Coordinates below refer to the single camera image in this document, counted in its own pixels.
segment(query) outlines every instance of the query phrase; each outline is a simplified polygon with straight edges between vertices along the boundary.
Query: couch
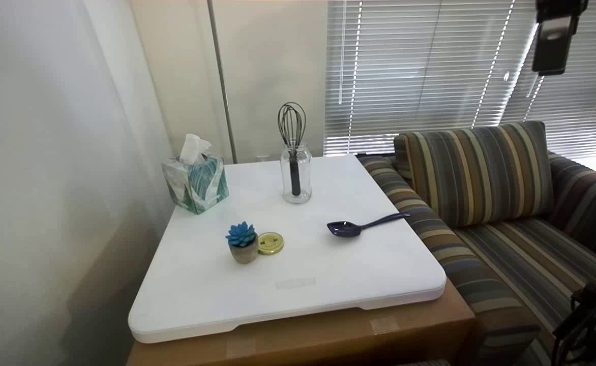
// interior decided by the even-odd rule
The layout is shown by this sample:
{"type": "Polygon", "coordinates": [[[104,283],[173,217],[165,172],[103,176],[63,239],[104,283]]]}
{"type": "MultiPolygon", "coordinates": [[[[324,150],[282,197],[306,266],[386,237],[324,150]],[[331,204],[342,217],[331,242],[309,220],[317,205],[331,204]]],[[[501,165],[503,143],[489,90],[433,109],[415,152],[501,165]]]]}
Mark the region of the couch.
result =
{"type": "Polygon", "coordinates": [[[550,364],[569,298],[596,286],[596,173],[546,124],[403,132],[359,155],[476,315],[461,364],[550,364]]]}

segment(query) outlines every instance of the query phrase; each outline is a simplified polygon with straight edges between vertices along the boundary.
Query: couch armrest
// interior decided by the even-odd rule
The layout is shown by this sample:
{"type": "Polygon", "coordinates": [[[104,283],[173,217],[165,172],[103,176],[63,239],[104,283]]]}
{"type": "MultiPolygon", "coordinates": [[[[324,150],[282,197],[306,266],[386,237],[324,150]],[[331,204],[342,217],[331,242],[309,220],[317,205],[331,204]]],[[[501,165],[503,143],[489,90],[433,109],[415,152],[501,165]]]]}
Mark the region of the couch armrest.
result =
{"type": "Polygon", "coordinates": [[[518,296],[439,220],[395,172],[393,156],[359,156],[425,242],[448,278],[476,314],[461,364],[509,364],[538,337],[540,325],[518,296]]]}
{"type": "Polygon", "coordinates": [[[596,252],[596,172],[561,155],[550,162],[556,196],[550,222],[596,252]]]}

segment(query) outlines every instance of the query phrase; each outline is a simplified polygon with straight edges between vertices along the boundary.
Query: white tabletop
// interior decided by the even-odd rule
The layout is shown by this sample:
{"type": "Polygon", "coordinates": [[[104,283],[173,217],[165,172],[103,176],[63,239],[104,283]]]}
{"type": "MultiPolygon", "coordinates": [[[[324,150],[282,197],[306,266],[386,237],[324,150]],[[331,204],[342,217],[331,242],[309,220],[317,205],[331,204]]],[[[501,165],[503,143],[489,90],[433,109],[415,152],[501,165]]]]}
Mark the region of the white tabletop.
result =
{"type": "Polygon", "coordinates": [[[176,208],[130,310],[142,345],[231,331],[243,323],[333,310],[376,310],[442,298],[446,274],[406,220],[352,241],[327,222],[367,225],[395,205],[355,156],[314,158],[314,197],[282,199],[280,163],[227,168],[231,197],[202,215],[176,208]],[[234,262],[232,225],[280,233],[286,248],[234,262]]]}

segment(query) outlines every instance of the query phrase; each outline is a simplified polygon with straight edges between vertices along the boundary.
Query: small potted plant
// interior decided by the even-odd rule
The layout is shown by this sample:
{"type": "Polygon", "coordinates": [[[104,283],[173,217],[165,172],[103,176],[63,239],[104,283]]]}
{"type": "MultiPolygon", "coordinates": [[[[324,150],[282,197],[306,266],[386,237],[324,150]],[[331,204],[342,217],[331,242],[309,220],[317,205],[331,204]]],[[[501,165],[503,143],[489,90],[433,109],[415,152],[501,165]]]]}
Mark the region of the small potted plant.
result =
{"type": "Polygon", "coordinates": [[[252,262],[258,251],[254,226],[247,222],[232,226],[229,234],[229,244],[237,262],[252,262]]]}

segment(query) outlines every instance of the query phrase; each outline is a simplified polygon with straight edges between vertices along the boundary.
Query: whisk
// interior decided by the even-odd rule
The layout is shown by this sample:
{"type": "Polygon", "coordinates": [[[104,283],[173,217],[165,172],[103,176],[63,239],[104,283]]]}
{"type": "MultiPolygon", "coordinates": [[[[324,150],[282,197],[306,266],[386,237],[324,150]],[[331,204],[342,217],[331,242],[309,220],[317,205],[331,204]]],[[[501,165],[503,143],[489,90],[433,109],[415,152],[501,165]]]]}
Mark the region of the whisk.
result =
{"type": "Polygon", "coordinates": [[[297,149],[302,144],[306,124],[308,124],[308,119],[299,105],[288,102],[280,109],[276,126],[286,147],[289,149],[292,192],[295,197],[302,196],[297,149]]]}

